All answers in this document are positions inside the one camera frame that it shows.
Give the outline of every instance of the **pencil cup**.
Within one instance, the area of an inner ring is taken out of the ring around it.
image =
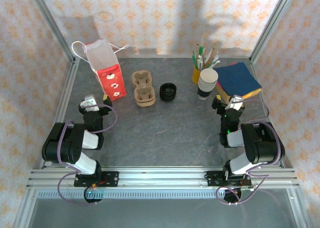
[[[193,67],[193,74],[192,74],[192,82],[194,82],[194,84],[198,84],[199,81],[199,77],[200,77],[200,71],[196,69],[196,67]]]

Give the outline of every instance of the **white bag handle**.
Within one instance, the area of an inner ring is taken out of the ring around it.
[[[84,47],[84,52],[85,53],[87,53],[87,47],[85,46],[85,44],[83,43],[83,42],[81,42],[81,41],[75,41],[75,42],[73,42],[72,44],[71,44],[71,50],[72,50],[72,52],[77,56],[77,57],[79,57],[79,58],[81,58],[82,60],[84,60],[84,61],[86,61],[86,62],[88,62],[89,63],[89,61],[88,60],[86,60],[86,59],[84,59],[83,57],[81,57],[81,56],[79,56],[75,51],[74,51],[74,44],[75,43],[77,43],[77,42],[79,42],[79,43],[81,43],[82,44],[82,46]],[[117,47],[117,46],[115,46],[115,45],[113,45],[112,43],[109,43],[111,46],[113,46],[113,47],[115,47],[115,48],[117,48],[118,50],[117,51],[115,51],[114,53],[116,53],[116,52],[119,52],[120,50],[122,50],[122,49],[126,49],[126,48],[128,48],[129,47],[129,44],[127,44],[126,46],[123,46],[123,47]]]

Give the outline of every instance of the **purple cable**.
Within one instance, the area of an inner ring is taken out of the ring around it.
[[[113,124],[112,124],[111,126],[109,126],[108,128],[105,128],[105,129],[102,129],[102,130],[96,131],[96,132],[91,132],[91,133],[93,133],[93,134],[95,134],[95,133],[100,133],[100,132],[105,132],[106,130],[109,130],[109,129],[110,129],[111,127],[113,127],[114,124],[117,122],[117,118],[118,118],[115,109],[112,108],[112,107],[110,107],[110,106],[108,106],[108,105],[97,104],[97,105],[92,105],[92,106],[88,106],[88,107],[85,107],[85,108],[96,107],[96,106],[110,108],[110,109],[114,112],[114,114],[115,114],[115,120],[114,120]],[[62,141],[63,141],[63,139],[64,139],[64,136],[65,136],[65,133],[66,133],[66,130],[67,130],[67,127],[68,127],[69,123],[73,123],[73,124],[74,124],[74,122],[73,122],[71,119],[67,119],[67,120],[66,120],[66,122],[65,122],[65,124],[64,124],[64,126],[63,126],[63,129],[62,129],[62,131],[61,131],[60,138],[59,138],[58,147],[57,147],[57,150],[56,150],[56,156],[57,156],[57,158],[58,158],[59,164],[61,164],[61,165],[63,165],[63,166],[71,167],[72,169],[75,170],[75,172],[68,173],[68,174],[64,175],[64,176],[60,179],[60,181],[58,182],[57,191],[58,191],[59,196],[60,196],[64,201],[66,201],[66,202],[69,202],[69,203],[71,203],[71,204],[75,204],[75,205],[78,205],[78,206],[93,206],[93,205],[96,205],[97,202],[95,202],[95,203],[78,203],[78,202],[73,202],[73,201],[70,201],[70,200],[68,200],[67,198],[65,198],[65,197],[62,195],[62,193],[60,192],[60,185],[61,185],[61,182],[63,181],[64,178],[66,178],[66,177],[68,177],[68,176],[71,176],[71,175],[77,175],[77,174],[80,174],[80,173],[81,173],[81,171],[80,171],[79,169],[77,169],[77,168],[75,168],[75,167],[73,167],[73,166],[71,166],[71,165],[69,165],[69,164],[66,164],[66,163],[62,162],[62,160],[61,160],[61,155],[60,155],[61,145],[62,145]]]
[[[263,101],[261,101],[261,100],[259,100],[259,99],[248,99],[248,100],[244,100],[243,102],[247,102],[247,101],[259,101],[259,102],[261,102],[261,103],[265,106],[265,108],[266,108],[266,110],[267,110],[267,115],[266,115],[265,117],[263,117],[263,118],[253,119],[253,120],[246,121],[245,123],[249,123],[249,122],[252,123],[253,121],[265,119],[265,118],[267,118],[267,117],[269,116],[269,114],[270,114],[269,108],[268,108],[268,106],[267,106]],[[277,148],[278,148],[278,149],[277,149],[277,156],[276,156],[276,158],[275,158],[275,160],[274,160],[273,162],[266,163],[266,164],[261,164],[261,165],[256,165],[256,166],[254,166],[254,167],[251,167],[250,169],[248,169],[248,170],[245,172],[247,175],[250,175],[250,176],[252,176],[252,177],[263,177],[262,181],[257,185],[257,187],[255,188],[255,190],[254,190],[254,191],[250,194],[250,196],[248,196],[245,200],[240,201],[239,196],[234,192],[234,190],[232,190],[232,189],[229,188],[229,187],[218,187],[218,189],[217,189],[216,192],[215,192],[215,196],[216,196],[216,198],[218,199],[218,201],[219,201],[220,203],[224,204],[224,205],[229,205],[229,206],[230,206],[230,205],[237,205],[237,204],[242,204],[242,203],[248,201],[248,200],[257,192],[257,190],[258,190],[259,187],[262,185],[262,183],[269,177],[269,175],[253,175],[253,174],[250,174],[250,171],[254,170],[255,168],[260,168],[261,166],[273,165],[273,164],[277,163],[277,162],[280,160],[280,157],[281,157],[281,146],[280,146],[279,137],[278,137],[275,129],[274,129],[271,125],[269,125],[268,123],[266,123],[266,122],[260,122],[260,123],[264,124],[265,126],[267,126],[267,127],[272,131],[272,133],[273,133],[273,135],[274,135],[274,138],[275,138],[275,142],[276,142]],[[238,202],[236,202],[236,203],[227,203],[227,202],[223,202],[222,200],[220,200],[220,198],[218,197],[218,192],[219,192],[219,190],[222,189],[222,188],[225,188],[226,190],[231,191],[231,192],[235,195],[235,197],[237,198]]]

